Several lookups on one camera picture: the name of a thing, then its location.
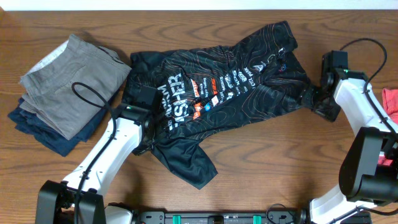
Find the red printed t-shirt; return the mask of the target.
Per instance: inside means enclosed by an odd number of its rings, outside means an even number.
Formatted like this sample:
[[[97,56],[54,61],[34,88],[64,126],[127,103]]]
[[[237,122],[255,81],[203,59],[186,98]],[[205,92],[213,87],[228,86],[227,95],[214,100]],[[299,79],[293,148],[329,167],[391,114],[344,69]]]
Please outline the red printed t-shirt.
[[[397,124],[397,90],[383,89],[382,106],[390,119]],[[396,147],[394,146],[385,148],[384,155],[379,156],[378,164],[391,166],[394,161],[394,156],[396,155],[394,152],[395,149]]]

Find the black cycling jersey orange lines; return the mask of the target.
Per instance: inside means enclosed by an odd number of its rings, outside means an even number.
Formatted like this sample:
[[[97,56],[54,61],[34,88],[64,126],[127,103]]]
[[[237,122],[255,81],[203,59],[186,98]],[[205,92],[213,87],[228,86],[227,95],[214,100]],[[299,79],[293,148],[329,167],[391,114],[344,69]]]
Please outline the black cycling jersey orange lines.
[[[202,140],[229,129],[313,108],[313,87],[294,55],[287,22],[268,24],[233,46],[137,52],[122,101],[143,86],[162,94],[150,152],[197,189],[217,175]]]

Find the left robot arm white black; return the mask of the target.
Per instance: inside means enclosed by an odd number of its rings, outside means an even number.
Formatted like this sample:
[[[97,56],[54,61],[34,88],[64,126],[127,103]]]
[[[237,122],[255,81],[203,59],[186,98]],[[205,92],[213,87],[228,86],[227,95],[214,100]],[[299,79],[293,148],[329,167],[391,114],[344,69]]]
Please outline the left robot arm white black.
[[[72,223],[134,223],[134,212],[120,204],[104,204],[104,196],[131,153],[143,153],[154,135],[159,107],[119,105],[106,131],[83,162],[61,182],[46,181],[39,190],[36,223],[63,223],[73,207]]]

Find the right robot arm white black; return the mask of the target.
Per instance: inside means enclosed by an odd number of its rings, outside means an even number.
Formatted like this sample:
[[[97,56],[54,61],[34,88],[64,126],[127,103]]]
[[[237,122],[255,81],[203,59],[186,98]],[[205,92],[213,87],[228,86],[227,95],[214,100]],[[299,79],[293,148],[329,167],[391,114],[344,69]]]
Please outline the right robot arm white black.
[[[348,67],[348,54],[322,57],[321,86],[343,111],[355,139],[340,167],[338,185],[310,201],[296,223],[359,223],[376,207],[397,202],[397,125],[377,101],[363,72]]]

